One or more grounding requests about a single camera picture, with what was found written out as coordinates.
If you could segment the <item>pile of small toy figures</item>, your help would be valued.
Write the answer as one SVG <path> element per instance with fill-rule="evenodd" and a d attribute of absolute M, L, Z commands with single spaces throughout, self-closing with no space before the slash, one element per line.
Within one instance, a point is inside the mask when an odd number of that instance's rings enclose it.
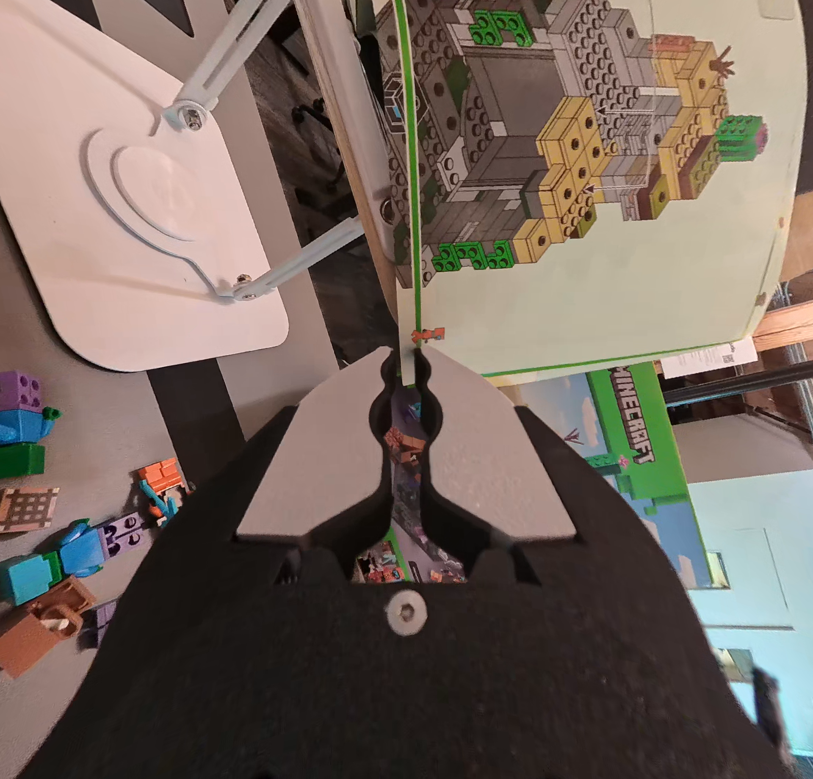
<path fill-rule="evenodd" d="M 40 381 L 17 369 L 1 373 L 2 481 L 45 471 L 42 441 L 61 418 L 44 402 Z M 104 564 L 147 544 L 148 532 L 172 519 L 192 492 L 176 458 L 137 469 L 135 482 L 145 508 L 101 524 L 74 520 L 65 535 L 43 552 L 16 556 L 1 565 L 2 675 L 15 679 L 32 669 L 58 644 L 82 633 L 89 613 L 90 646 L 97 647 L 113 617 L 116 601 L 97 604 L 82 584 Z"/>

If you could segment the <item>grey desk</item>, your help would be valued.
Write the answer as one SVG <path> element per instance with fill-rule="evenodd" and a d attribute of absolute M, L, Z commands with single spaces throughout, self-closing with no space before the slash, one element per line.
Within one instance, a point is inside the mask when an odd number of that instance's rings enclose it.
<path fill-rule="evenodd" d="M 92 0 L 105 33 L 146 56 L 168 46 L 164 68 L 175 76 L 197 63 L 204 39 L 218 33 L 231 0 L 184 0 L 195 36 L 158 23 L 158 12 L 142 0 Z M 232 80 L 215 110 L 270 265 L 299 247 L 299 216 L 279 179 L 268 136 L 247 78 Z M 105 520 L 137 507 L 133 471 L 175 455 L 189 474 L 204 479 L 235 456 L 280 408 L 293 405 L 336 371 L 327 329 L 309 277 L 282 289 L 289 336 L 272 349 L 205 360 L 157 374 L 158 394 L 180 421 L 173 435 L 160 411 L 147 373 L 116 373 L 88 365 L 58 337 L 28 272 L 14 229 L 2 211 L 2 370 L 33 373 L 45 387 L 46 405 L 65 412 L 45 439 L 44 475 L 19 480 L 33 487 L 59 486 L 55 524 L 45 530 L 2 534 L 2 560 L 31 553 L 50 532 L 75 518 Z M 12 686 L 42 683 L 46 693 L 80 682 L 90 653 L 79 644 L 59 644 L 55 654 Z"/>

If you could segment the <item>white book stand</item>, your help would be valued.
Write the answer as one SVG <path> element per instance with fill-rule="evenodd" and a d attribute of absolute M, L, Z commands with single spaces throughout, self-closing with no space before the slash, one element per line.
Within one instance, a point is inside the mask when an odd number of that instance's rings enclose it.
<path fill-rule="evenodd" d="M 214 117 L 286 6 L 358 215 L 270 270 Z M 138 372 L 279 346 L 279 287 L 365 236 L 393 285 L 384 143 L 341 0 L 239 0 L 184 81 L 51 0 L 2 0 L 2 205 L 66 345 Z"/>

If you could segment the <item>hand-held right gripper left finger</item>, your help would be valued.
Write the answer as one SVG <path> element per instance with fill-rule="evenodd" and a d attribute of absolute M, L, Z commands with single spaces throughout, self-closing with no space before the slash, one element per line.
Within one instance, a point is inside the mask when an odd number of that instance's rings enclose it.
<path fill-rule="evenodd" d="M 323 381 L 296 408 L 238 526 L 247 541 L 307 543 L 371 498 L 386 474 L 376 406 L 387 398 L 379 347 Z"/>

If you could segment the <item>wood-edged side table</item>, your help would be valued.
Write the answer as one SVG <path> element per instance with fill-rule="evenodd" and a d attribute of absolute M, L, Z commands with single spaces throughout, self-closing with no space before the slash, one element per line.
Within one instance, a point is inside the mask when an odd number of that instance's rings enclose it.
<path fill-rule="evenodd" d="M 812 342 L 812 301 L 767 311 L 751 337 L 757 352 Z"/>

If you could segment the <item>green toy set box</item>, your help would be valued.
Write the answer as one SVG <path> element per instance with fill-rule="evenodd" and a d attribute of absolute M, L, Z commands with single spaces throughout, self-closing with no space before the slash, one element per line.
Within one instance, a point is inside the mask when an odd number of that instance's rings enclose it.
<path fill-rule="evenodd" d="M 725 590 L 719 555 L 706 554 L 652 364 L 614 367 L 501 391 L 530 409 L 630 505 L 688 590 Z M 462 563 L 432 542 L 420 518 L 423 431 L 416 387 L 396 386 L 386 435 L 395 492 L 390 529 L 356 559 L 356 583 L 464 581 Z"/>

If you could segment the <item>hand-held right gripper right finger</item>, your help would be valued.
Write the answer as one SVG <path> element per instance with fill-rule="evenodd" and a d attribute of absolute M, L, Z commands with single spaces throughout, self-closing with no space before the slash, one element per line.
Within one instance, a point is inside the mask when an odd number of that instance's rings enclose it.
<path fill-rule="evenodd" d="M 429 483 L 452 507 L 510 542 L 572 539 L 575 527 L 513 402 L 437 349 L 415 360 L 424 415 L 435 425 Z"/>

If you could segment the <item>instruction booklet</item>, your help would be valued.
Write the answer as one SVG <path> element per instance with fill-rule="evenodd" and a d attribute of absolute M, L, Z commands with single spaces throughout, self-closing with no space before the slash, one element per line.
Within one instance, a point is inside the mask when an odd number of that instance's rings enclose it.
<path fill-rule="evenodd" d="M 498 384 L 740 339 L 778 280 L 799 0 L 349 0 L 389 180 L 401 379 Z"/>

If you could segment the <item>white printed paper sheet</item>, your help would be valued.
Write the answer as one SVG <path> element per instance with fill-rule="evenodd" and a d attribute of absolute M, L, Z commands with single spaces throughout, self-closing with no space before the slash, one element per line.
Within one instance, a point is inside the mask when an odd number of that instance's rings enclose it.
<path fill-rule="evenodd" d="M 669 356 L 659 361 L 659 367 L 666 379 L 672 379 L 751 364 L 757 359 L 758 351 L 754 341 L 751 337 L 746 337 L 735 342 Z"/>

